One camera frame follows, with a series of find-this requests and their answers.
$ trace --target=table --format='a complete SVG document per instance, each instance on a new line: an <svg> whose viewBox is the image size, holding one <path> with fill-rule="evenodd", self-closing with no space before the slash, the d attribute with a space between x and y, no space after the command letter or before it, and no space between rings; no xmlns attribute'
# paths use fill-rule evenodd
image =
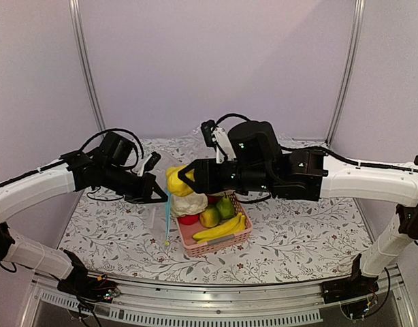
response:
<svg viewBox="0 0 418 327"><path fill-rule="evenodd" d="M282 141L296 147L310 144ZM161 149L184 164L214 156L197 132L143 140L143 145L146 152ZM175 223L166 247L147 228L147 206L122 200L98 202L86 193L59 247L73 251L90 270L101 273L207 284L310 281L349 274L352 259L371 245L353 199L270 200L244 205L254 226L247 242L189 258ZM96 196L113 197L106 190Z"/></svg>

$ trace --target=lavender wall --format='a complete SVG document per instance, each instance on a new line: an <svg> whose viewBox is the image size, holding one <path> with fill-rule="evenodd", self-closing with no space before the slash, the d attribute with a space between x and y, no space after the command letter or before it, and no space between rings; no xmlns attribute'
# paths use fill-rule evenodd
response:
<svg viewBox="0 0 418 327"><path fill-rule="evenodd" d="M241 112L324 139L347 58L353 0L81 1L108 127L180 136Z"/></svg>
<svg viewBox="0 0 418 327"><path fill-rule="evenodd" d="M418 0L367 1L353 79L334 148L379 161L418 154ZM376 235L394 205L362 201ZM418 247L398 259L418 320Z"/></svg>
<svg viewBox="0 0 418 327"><path fill-rule="evenodd" d="M0 181L78 148L96 132L67 1L0 0ZM56 247L76 194L30 208L10 226ZM32 277L0 269L0 327L14 327Z"/></svg>

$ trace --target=white object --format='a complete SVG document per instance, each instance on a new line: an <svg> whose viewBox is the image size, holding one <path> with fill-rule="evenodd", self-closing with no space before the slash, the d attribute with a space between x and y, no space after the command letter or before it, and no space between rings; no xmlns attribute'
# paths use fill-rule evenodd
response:
<svg viewBox="0 0 418 327"><path fill-rule="evenodd" d="M185 215L196 215L201 213L208 206L208 197L206 194L197 194L195 192L188 196L175 196L172 194L171 216L174 218Z"/></svg>
<svg viewBox="0 0 418 327"><path fill-rule="evenodd" d="M384 267L413 242L413 239L405 234L400 234L400 218L398 215L392 217L391 222L381 233L377 241L360 257L360 270L362 276L378 277Z"/></svg>
<svg viewBox="0 0 418 327"><path fill-rule="evenodd" d="M215 147L217 164L223 163L225 159L224 154L220 151L220 148L222 148L222 150L227 155L228 161L236 159L236 155L231 146L230 140L223 128L215 127L215 129L212 131L212 141L218 144L218 146Z"/></svg>
<svg viewBox="0 0 418 327"><path fill-rule="evenodd" d="M53 198L74 191L73 173L63 163L39 174L26 177L0 189L0 223L20 211Z"/></svg>
<svg viewBox="0 0 418 327"><path fill-rule="evenodd" d="M413 162L392 165L418 169ZM418 173L357 167L332 156L324 157L324 169L328 176L323 177L320 198L382 200L408 207L418 204Z"/></svg>
<svg viewBox="0 0 418 327"><path fill-rule="evenodd" d="M42 271L59 279L66 279L73 270L68 255L62 251L51 249L31 240L13 230L11 237L16 241L3 259L6 262L16 262L22 266Z"/></svg>
<svg viewBox="0 0 418 327"><path fill-rule="evenodd" d="M151 159L151 157L152 157L152 154L149 154L149 155L147 156L147 158L146 158L146 159L144 159L144 160L143 160L143 162L142 162L141 164L138 164L138 169L137 169L136 174L137 174L139 177L143 177L144 172L145 172L145 170L146 170L146 164L147 164L147 163L148 163L148 161Z"/></svg>

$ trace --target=red apple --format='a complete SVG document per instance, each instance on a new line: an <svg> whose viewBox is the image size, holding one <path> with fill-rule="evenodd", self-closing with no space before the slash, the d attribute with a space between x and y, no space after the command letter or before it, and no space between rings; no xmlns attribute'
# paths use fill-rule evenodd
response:
<svg viewBox="0 0 418 327"><path fill-rule="evenodd" d="M182 225L192 225L194 223L196 223L199 219L199 214L196 215L186 215L183 217L179 217L179 223L181 223Z"/></svg>
<svg viewBox="0 0 418 327"><path fill-rule="evenodd" d="M208 197L208 204L216 204L219 200L219 196L207 196Z"/></svg>

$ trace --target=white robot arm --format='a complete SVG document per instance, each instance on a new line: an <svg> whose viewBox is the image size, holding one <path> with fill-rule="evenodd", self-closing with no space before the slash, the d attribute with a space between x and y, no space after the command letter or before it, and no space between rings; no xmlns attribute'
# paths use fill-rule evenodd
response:
<svg viewBox="0 0 418 327"><path fill-rule="evenodd" d="M218 125L231 116L245 122L226 135ZM266 191L288 200L350 197L398 204L386 230L353 261L351 276L321 284L325 302L377 291L376 281L386 265L418 240L418 156L414 162L388 164L347 159L319 146L289 149L278 144L268 122L236 114L203 123L202 133L206 145L216 150L216 159L197 159L178 173L197 193ZM186 176L190 171L194 181Z"/></svg>
<svg viewBox="0 0 418 327"><path fill-rule="evenodd" d="M36 271L48 273L59 280L58 288L89 300L111 300L118 295L114 282L87 276L87 269L76 255L57 251L35 242L15 230L6 221L20 211L49 198L80 191L86 187L106 187L131 203L164 202L167 196L148 171L160 159L152 153L144 160L138 173L124 167L136 145L112 132L99 147L84 153L82 150L62 155L47 166L0 183L0 261L17 263Z"/></svg>

